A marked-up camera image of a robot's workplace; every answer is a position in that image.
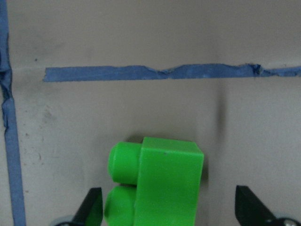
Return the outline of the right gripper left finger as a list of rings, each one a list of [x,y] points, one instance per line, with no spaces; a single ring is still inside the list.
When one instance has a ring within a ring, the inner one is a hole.
[[[69,221],[54,226],[100,226],[103,221],[103,194],[101,187],[90,188],[77,212]]]

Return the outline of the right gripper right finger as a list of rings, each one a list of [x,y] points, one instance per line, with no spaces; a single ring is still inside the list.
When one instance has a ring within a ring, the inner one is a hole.
[[[236,186],[235,216],[241,226],[299,226],[292,218],[277,218],[248,186]]]

